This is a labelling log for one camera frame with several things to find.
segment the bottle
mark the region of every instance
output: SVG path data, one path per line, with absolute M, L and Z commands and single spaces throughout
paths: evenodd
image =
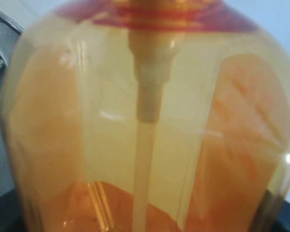
M 290 59 L 220 0 L 76 0 L 0 97 L 30 232 L 267 231 L 290 187 Z

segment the pump dispenser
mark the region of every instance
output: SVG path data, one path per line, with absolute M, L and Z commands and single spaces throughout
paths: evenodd
M 290 59 L 221 0 L 57 8 L 0 117 L 29 232 L 263 232 L 290 187 Z

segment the white wall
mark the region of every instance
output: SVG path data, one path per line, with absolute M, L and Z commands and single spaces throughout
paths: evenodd
M 37 16 L 66 1 L 0 0 L 0 10 L 26 27 Z M 226 0 L 226 2 L 268 29 L 290 54 L 290 0 Z

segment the translucent orange bottle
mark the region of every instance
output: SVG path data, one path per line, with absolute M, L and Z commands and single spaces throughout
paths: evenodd
M 219 0 L 58 8 L 0 116 L 30 232 L 267 231 L 290 186 L 290 60 Z

